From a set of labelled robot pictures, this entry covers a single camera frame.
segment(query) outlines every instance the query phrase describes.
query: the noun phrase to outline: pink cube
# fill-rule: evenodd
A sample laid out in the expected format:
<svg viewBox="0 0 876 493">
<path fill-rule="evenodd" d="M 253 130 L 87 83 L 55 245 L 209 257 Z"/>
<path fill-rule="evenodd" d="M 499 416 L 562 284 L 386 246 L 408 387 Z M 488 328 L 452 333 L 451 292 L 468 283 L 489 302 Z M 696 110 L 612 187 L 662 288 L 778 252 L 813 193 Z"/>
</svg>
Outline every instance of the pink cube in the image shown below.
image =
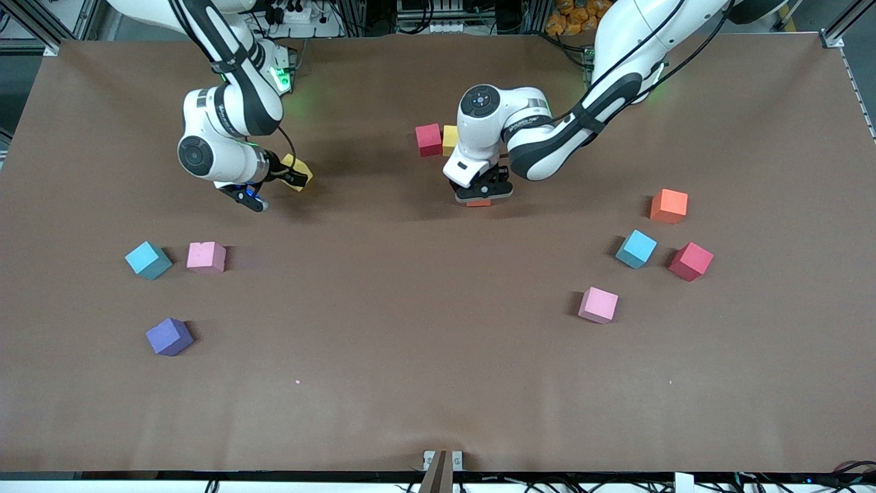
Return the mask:
<svg viewBox="0 0 876 493">
<path fill-rule="evenodd" d="M 706 273 L 715 255 L 696 243 L 688 243 L 675 254 L 669 270 L 685 281 L 693 281 Z"/>
<path fill-rule="evenodd" d="M 414 130 L 417 132 L 417 147 L 420 148 L 421 158 L 441 155 L 444 147 L 441 127 L 438 124 L 418 126 Z"/>
<path fill-rule="evenodd" d="M 618 306 L 618 295 L 590 288 L 584 292 L 578 317 L 587 318 L 598 324 L 608 324 L 614 318 L 614 309 Z"/>
<path fill-rule="evenodd" d="M 225 248 L 215 241 L 192 243 L 188 246 L 186 267 L 202 274 L 225 272 Z"/>
</svg>

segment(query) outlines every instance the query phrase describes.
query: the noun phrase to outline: blue cube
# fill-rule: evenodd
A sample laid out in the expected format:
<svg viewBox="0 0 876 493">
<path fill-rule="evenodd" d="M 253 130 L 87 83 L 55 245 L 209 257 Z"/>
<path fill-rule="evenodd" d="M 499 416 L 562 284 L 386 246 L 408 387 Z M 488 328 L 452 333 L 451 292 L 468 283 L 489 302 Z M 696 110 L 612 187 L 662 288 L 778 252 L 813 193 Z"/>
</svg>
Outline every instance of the blue cube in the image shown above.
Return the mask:
<svg viewBox="0 0 876 493">
<path fill-rule="evenodd" d="M 124 259 L 128 261 L 128 265 L 134 269 L 137 275 L 142 275 L 150 281 L 154 281 L 156 277 L 164 274 L 172 265 L 161 248 L 148 241 L 144 241 L 142 245 L 134 248 L 134 251 L 125 255 Z"/>
<path fill-rule="evenodd" d="M 656 247 L 656 241 L 639 230 L 632 230 L 615 257 L 632 268 L 640 268 L 645 265 Z"/>
<path fill-rule="evenodd" d="M 175 318 L 167 318 L 146 333 L 155 354 L 176 356 L 194 342 L 186 325 Z"/>
</svg>

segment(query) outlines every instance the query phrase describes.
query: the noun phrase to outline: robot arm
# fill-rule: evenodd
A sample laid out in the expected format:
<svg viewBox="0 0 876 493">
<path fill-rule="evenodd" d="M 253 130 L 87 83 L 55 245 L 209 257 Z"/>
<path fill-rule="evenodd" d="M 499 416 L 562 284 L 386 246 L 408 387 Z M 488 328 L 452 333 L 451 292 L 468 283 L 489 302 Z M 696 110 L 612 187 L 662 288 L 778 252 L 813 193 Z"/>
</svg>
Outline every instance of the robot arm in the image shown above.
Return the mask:
<svg viewBox="0 0 876 493">
<path fill-rule="evenodd" d="M 511 171 L 527 180 L 549 178 L 627 105 L 647 96 L 664 57 L 705 24 L 728 0 L 618 0 L 597 30 L 592 89 L 559 121 L 536 88 L 480 85 L 457 112 L 459 142 L 444 166 L 456 200 L 510 196 L 508 171 L 498 165 L 508 146 Z"/>
<path fill-rule="evenodd" d="M 257 42 L 243 18 L 254 0 L 109 0 L 124 15 L 186 33 L 210 59 L 222 85 L 190 91 L 183 101 L 185 130 L 178 145 L 183 168 L 210 180 L 240 204 L 264 211 L 262 183 L 280 179 L 303 186 L 307 178 L 276 154 L 244 141 L 270 135 L 283 118 L 280 95 L 288 91 L 289 52 Z"/>
</svg>

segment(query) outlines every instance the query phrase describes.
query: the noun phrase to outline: pile of orange blocks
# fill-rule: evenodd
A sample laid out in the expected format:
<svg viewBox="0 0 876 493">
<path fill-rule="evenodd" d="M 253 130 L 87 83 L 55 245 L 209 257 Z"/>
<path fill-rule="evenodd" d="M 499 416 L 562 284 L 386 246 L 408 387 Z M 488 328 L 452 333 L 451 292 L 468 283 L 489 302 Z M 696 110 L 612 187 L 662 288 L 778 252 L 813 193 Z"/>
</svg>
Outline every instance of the pile of orange blocks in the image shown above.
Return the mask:
<svg viewBox="0 0 876 493">
<path fill-rule="evenodd" d="M 555 0 L 556 12 L 547 18 L 545 32 L 551 36 L 571 36 L 592 31 L 611 7 L 611 0 Z"/>
</svg>

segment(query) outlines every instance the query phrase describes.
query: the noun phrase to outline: block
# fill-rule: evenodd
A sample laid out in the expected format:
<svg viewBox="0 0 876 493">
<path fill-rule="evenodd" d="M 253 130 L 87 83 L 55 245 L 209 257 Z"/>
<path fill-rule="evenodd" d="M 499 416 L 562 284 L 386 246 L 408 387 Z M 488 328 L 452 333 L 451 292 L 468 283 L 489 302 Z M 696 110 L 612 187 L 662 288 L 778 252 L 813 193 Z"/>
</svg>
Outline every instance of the block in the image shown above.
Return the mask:
<svg viewBox="0 0 876 493">
<path fill-rule="evenodd" d="M 444 139 L 442 140 L 443 156 L 450 157 L 453 150 L 456 149 L 457 143 L 459 143 L 459 133 L 456 131 L 456 125 L 445 125 Z"/>
<path fill-rule="evenodd" d="M 124 259 L 134 269 L 135 274 L 150 281 L 154 281 L 173 265 L 161 248 L 148 241 L 144 241 L 140 246 L 134 248 L 131 253 L 124 256 Z"/>
<path fill-rule="evenodd" d="M 308 186 L 308 184 L 310 183 L 310 180 L 312 180 L 314 178 L 314 174 L 312 171 L 310 171 L 310 168 L 307 167 L 307 164 L 305 164 L 304 161 L 302 161 L 298 158 L 292 157 L 291 154 L 286 154 L 286 157 L 283 158 L 283 161 L 281 161 L 281 163 L 288 166 L 289 168 L 294 169 L 295 171 L 297 171 L 299 173 L 303 173 L 303 174 L 307 175 L 307 183 L 304 184 L 305 187 Z M 289 187 L 290 189 L 293 189 L 295 191 L 300 192 L 300 191 L 304 190 L 304 187 L 296 187 L 296 186 L 290 185 L 289 183 L 286 183 L 286 182 L 283 182 L 283 183 L 287 187 Z"/>
<path fill-rule="evenodd" d="M 598 324 L 608 324 L 614 318 L 614 309 L 617 306 L 618 295 L 599 288 L 590 288 L 584 292 L 578 317 Z"/>
<path fill-rule="evenodd" d="M 225 272 L 225 247 L 215 241 L 190 244 L 186 267 L 201 274 Z"/>
<path fill-rule="evenodd" d="M 166 318 L 146 333 L 152 351 L 162 356 L 176 356 L 194 342 L 186 325 L 175 318 Z"/>
<path fill-rule="evenodd" d="M 441 127 L 438 124 L 418 126 L 414 130 L 417 133 L 417 147 L 420 148 L 421 158 L 442 153 Z"/>
<path fill-rule="evenodd" d="M 688 215 L 688 194 L 663 189 L 651 201 L 651 219 L 677 225 Z"/>
<path fill-rule="evenodd" d="M 694 281 L 706 273 L 713 258 L 715 255 L 709 250 L 696 243 L 688 243 L 675 254 L 675 258 L 669 264 L 669 270 L 685 281 Z"/>
<path fill-rule="evenodd" d="M 615 257 L 632 268 L 640 268 L 645 265 L 656 247 L 656 241 L 639 230 L 633 230 L 630 236 L 626 237 Z"/>
</svg>

